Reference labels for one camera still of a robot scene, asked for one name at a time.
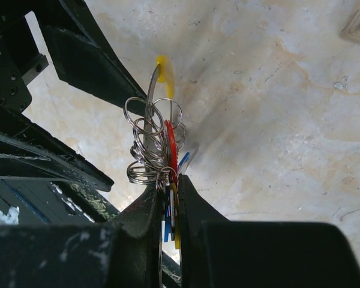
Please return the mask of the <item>large keyring with keys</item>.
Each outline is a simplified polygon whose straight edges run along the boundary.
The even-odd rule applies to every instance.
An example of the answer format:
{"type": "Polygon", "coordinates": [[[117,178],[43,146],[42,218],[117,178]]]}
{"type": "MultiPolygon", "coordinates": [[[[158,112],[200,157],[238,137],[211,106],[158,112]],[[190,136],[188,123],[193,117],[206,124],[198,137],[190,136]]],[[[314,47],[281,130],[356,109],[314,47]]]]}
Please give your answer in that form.
{"type": "Polygon", "coordinates": [[[175,101],[175,76],[170,58],[159,55],[145,99],[130,97],[123,107],[132,127],[134,158],[127,167],[133,184],[151,185],[163,195],[164,241],[181,247],[179,226],[179,177],[185,173],[198,149],[187,150],[183,157],[186,127],[181,106],[175,101]]]}

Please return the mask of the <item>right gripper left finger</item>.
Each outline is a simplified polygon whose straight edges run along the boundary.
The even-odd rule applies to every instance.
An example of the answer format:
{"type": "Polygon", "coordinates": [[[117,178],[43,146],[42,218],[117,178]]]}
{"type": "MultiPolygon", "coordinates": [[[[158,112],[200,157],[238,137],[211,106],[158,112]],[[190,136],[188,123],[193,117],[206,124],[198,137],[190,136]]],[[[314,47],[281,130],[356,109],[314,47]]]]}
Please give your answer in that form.
{"type": "Polygon", "coordinates": [[[152,188],[103,223],[0,226],[0,287],[161,285],[161,207],[152,188]]]}

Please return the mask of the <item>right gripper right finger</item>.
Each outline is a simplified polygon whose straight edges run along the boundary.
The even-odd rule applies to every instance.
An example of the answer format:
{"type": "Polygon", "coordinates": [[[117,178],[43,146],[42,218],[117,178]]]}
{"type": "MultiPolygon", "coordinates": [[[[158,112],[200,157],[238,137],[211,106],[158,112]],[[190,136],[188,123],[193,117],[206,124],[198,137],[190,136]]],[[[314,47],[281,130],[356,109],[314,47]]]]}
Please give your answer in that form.
{"type": "Polygon", "coordinates": [[[230,221],[179,178],[182,287],[360,287],[360,266],[334,225],[230,221]]]}

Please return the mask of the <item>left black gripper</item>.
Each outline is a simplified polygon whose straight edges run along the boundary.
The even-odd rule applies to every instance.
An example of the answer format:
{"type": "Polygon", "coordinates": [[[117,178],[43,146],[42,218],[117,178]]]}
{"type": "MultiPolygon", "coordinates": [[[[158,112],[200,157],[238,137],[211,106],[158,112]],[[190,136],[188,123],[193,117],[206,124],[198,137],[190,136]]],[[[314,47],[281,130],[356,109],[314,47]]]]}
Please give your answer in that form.
{"type": "MultiPolygon", "coordinates": [[[[26,20],[36,1],[0,1],[0,109],[22,113],[49,64],[26,20]]],[[[42,1],[41,31],[60,80],[143,115],[146,93],[123,66],[85,1],[42,1]]],[[[114,181],[23,115],[0,113],[0,179],[70,182],[109,192],[114,181]]]]}

